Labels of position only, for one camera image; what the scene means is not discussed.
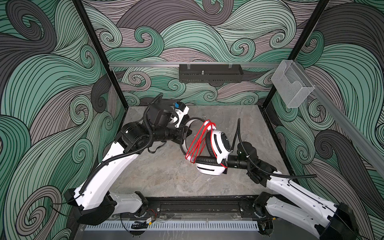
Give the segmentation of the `white black headphones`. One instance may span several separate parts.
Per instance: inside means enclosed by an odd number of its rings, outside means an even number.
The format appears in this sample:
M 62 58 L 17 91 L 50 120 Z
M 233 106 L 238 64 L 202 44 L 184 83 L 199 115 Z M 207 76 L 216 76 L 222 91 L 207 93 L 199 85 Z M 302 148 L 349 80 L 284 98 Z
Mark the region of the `white black headphones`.
M 201 174 L 219 176 L 227 173 L 227 160 L 232 152 L 228 137 L 210 120 L 190 118 L 184 126 L 201 121 L 202 126 L 192 143 L 187 145 L 187 138 L 181 146 L 185 159 L 194 164 Z

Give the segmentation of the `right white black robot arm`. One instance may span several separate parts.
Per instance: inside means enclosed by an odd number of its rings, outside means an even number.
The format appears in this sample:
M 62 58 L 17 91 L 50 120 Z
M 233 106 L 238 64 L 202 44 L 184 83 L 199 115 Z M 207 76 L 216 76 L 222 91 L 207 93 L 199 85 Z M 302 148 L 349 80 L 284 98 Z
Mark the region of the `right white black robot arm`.
M 247 170 L 247 176 L 280 195 L 261 193 L 253 203 L 260 218 L 280 218 L 311 233 L 319 240 L 356 240 L 359 228 L 355 214 L 345 203 L 335 204 L 296 184 L 299 176 L 283 175 L 274 166 L 260 160 L 256 149 L 242 141 L 241 124 L 237 123 L 239 140 L 236 156 L 229 156 L 228 166 Z

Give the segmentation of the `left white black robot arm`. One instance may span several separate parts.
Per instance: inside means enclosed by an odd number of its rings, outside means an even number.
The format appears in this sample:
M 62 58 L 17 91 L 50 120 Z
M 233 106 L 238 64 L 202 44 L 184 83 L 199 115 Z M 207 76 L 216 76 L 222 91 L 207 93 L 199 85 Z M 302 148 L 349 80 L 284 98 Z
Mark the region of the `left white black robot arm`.
M 186 127 L 189 107 L 182 102 L 173 106 L 162 104 L 162 97 L 159 94 L 149 103 L 140 120 L 119 130 L 108 153 L 83 184 L 66 191 L 66 203 L 74 207 L 78 224 L 96 226 L 113 215 L 146 215 L 148 200 L 141 192 L 120 195 L 110 192 L 110 188 L 123 170 L 154 142 L 181 144 L 190 134 Z

